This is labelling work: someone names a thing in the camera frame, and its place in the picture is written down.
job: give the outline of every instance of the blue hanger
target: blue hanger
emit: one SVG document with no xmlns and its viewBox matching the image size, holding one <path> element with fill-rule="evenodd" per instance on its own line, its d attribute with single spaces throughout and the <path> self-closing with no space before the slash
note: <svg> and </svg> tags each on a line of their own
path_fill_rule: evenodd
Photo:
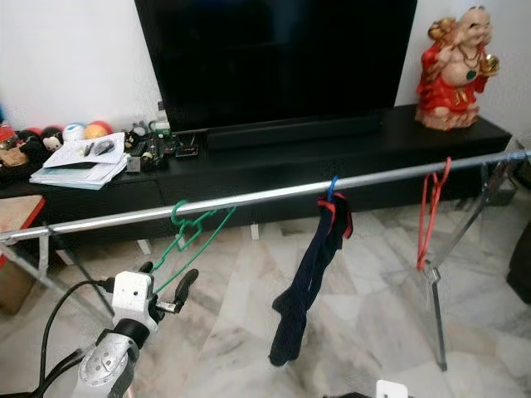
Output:
<svg viewBox="0 0 531 398">
<path fill-rule="evenodd" d="M 330 184 L 330 187 L 329 187 L 329 194 L 327 196 L 327 200 L 328 201 L 332 201 L 332 196 L 334 195 L 334 189 L 335 189 L 335 183 L 339 180 L 339 177 L 338 176 L 335 176 L 333 179 L 332 179 L 332 183 Z"/>
</svg>

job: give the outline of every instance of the red robe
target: red robe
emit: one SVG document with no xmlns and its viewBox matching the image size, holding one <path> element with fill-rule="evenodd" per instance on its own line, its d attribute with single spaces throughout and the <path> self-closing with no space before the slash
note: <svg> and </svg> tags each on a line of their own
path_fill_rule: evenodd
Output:
<svg viewBox="0 0 531 398">
<path fill-rule="evenodd" d="M 448 85 L 442 79 L 440 71 L 433 72 L 438 73 L 438 76 L 434 80 L 430 80 L 429 77 L 432 74 L 427 71 L 437 63 L 437 55 L 440 50 L 441 48 L 436 43 L 422 54 L 423 72 L 421 82 L 417 88 L 417 93 L 421 96 L 419 106 L 424 110 L 432 110 L 441 106 L 448 108 L 452 112 L 465 112 L 468 106 L 476 101 L 474 93 L 482 93 L 485 89 L 488 77 L 479 75 L 468 85 L 461 87 Z M 485 56 L 485 50 L 482 47 L 479 50 Z"/>
</svg>

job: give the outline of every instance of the green hanger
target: green hanger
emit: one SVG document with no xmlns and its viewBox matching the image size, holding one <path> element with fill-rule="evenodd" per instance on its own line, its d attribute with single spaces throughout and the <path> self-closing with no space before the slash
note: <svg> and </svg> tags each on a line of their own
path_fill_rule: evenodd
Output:
<svg viewBox="0 0 531 398">
<path fill-rule="evenodd" d="M 161 267 L 162 264 L 164 264 L 164 261 L 166 260 L 166 256 L 169 254 L 170 251 L 174 247 L 177 247 L 178 251 L 183 251 L 187 247 L 189 247 L 202 233 L 203 233 L 203 226 L 202 221 L 205 220 L 208 217 L 212 217 L 217 213 L 217 210 L 207 211 L 206 213 L 199 216 L 196 220 L 191 221 L 187 219 L 178 220 L 177 218 L 177 210 L 180 206 L 188 203 L 187 201 L 180 201 L 172 210 L 172 215 L 170 217 L 172 224 L 179 227 L 179 235 L 173 240 L 173 242 L 168 246 L 168 248 L 164 251 L 162 257 L 160 258 L 160 261 L 153 267 L 153 271 L 156 271 Z M 166 282 L 164 282 L 160 287 L 155 289 L 154 293 L 160 292 L 162 289 L 164 289 L 166 286 L 168 286 L 175 278 L 177 278 L 199 255 L 207 248 L 208 245 L 211 244 L 211 242 L 214 240 L 216 235 L 219 233 L 219 231 L 222 230 L 223 226 L 227 223 L 229 218 L 231 218 L 232 213 L 236 211 L 236 207 L 233 207 L 231 210 L 229 210 L 227 216 L 223 219 L 223 221 L 220 223 L 220 225 L 216 228 L 216 230 L 212 233 L 210 238 L 208 238 L 207 242 L 197 251 L 195 255 L 192 256 L 192 258 L 177 272 L 175 273 L 170 279 L 168 279 Z M 184 237 L 184 233 L 186 231 L 186 228 L 188 226 L 192 226 L 194 228 L 197 228 L 197 232 L 184 244 L 180 245 L 179 241 Z"/>
</svg>

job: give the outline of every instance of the metal rod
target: metal rod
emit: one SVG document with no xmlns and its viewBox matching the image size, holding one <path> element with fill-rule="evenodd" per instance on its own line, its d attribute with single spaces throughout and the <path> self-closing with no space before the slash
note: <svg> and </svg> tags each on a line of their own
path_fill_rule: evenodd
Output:
<svg viewBox="0 0 531 398">
<path fill-rule="evenodd" d="M 455 160 L 451 164 L 452 170 L 461 170 L 465 168 L 477 167 L 486 163 L 497 163 L 501 161 L 523 160 L 531 156 L 531 151 L 516 151 L 511 153 L 496 153 L 491 155 L 477 156 Z M 445 162 L 431 163 L 422 166 L 398 168 L 387 172 L 375 172 L 363 176 L 342 178 L 335 184 L 336 189 L 346 189 L 354 187 L 364 187 L 367 185 L 381 184 L 384 182 L 400 181 L 413 177 L 425 176 L 431 172 L 440 172 L 444 169 Z M 330 181 L 316 182 L 313 184 L 299 185 L 273 189 L 270 191 L 253 192 L 233 197 L 223 197 L 207 201 L 196 201 L 180 206 L 177 214 L 184 216 L 200 211 L 210 211 L 215 209 L 225 209 L 234 206 L 245 206 L 265 201 L 277 199 L 286 199 L 288 197 L 297 197 L 313 193 L 321 193 L 330 185 Z M 155 209 L 130 211 L 127 213 L 116 214 L 112 216 L 94 217 L 79 221 L 63 222 L 50 226 L 58 234 L 68 234 L 71 232 L 94 230 L 109 226 L 122 226 L 141 221 L 158 220 L 169 217 L 173 206 L 158 207 Z M 16 242 L 38 238 L 39 236 L 48 235 L 49 231 L 45 227 L 29 228 L 26 230 L 9 231 L 0 234 L 0 242 Z"/>
</svg>

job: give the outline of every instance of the figurine on shelf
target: figurine on shelf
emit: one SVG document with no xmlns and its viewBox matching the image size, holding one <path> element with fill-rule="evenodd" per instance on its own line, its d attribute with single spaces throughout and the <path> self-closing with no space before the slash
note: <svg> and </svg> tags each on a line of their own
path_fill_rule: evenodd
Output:
<svg viewBox="0 0 531 398">
<path fill-rule="evenodd" d="M 422 55 L 422 77 L 417 93 L 417 120 L 432 129 L 449 130 L 472 125 L 489 77 L 499 71 L 498 58 L 488 55 L 492 26 L 484 7 L 473 7 L 456 22 L 434 22 L 428 36 L 436 43 Z"/>
</svg>

